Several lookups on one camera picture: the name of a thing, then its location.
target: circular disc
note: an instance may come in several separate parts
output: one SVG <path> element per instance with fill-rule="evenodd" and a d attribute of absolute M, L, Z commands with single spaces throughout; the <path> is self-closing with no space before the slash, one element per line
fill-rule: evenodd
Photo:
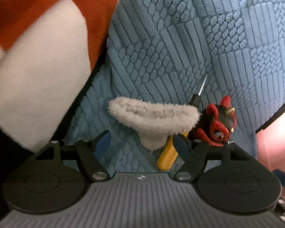
<path fill-rule="evenodd" d="M 258 168 L 247 161 L 235 161 L 202 174 L 198 190 L 218 209 L 249 214 L 272 208 L 280 197 L 281 184 L 266 168 Z"/>
<path fill-rule="evenodd" d="M 57 212 L 76 203 L 84 194 L 82 174 L 52 161 L 27 161 L 3 184 L 6 201 L 22 212 Z"/>

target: metal screw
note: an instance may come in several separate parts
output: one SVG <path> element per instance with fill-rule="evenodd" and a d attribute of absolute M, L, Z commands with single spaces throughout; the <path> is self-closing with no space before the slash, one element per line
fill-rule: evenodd
<path fill-rule="evenodd" d="M 104 180 L 107 177 L 107 174 L 102 171 L 95 172 L 92 177 L 96 180 Z"/>
<path fill-rule="evenodd" d="M 188 172 L 181 171 L 176 174 L 176 177 L 180 180 L 188 180 L 191 178 L 191 174 Z"/>

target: gold horn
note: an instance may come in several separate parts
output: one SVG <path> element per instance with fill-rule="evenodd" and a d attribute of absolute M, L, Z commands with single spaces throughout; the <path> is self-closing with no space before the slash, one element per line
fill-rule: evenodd
<path fill-rule="evenodd" d="M 235 111 L 236 111 L 236 109 L 234 107 L 232 107 L 232 108 L 226 110 L 226 115 L 232 116 Z"/>

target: pink object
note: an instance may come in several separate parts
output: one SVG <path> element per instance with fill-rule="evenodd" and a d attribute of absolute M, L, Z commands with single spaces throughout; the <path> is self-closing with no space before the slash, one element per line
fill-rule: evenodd
<path fill-rule="evenodd" d="M 270 171 L 279 169 L 285 173 L 285 113 L 258 132 L 256 138 L 258 161 Z M 285 188 L 281 197 L 285 200 Z"/>

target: blue cushion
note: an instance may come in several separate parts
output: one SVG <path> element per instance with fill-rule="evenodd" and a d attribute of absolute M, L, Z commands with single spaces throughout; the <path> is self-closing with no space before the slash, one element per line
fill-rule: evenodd
<path fill-rule="evenodd" d="M 117 96 L 186 104 L 208 74 L 200 110 L 229 94 L 233 140 L 254 157 L 255 130 L 285 103 L 285 0 L 119 0 L 107 47 L 66 143 L 110 130 L 101 159 L 110 174 L 158 170 L 158 155 L 108 113 Z"/>

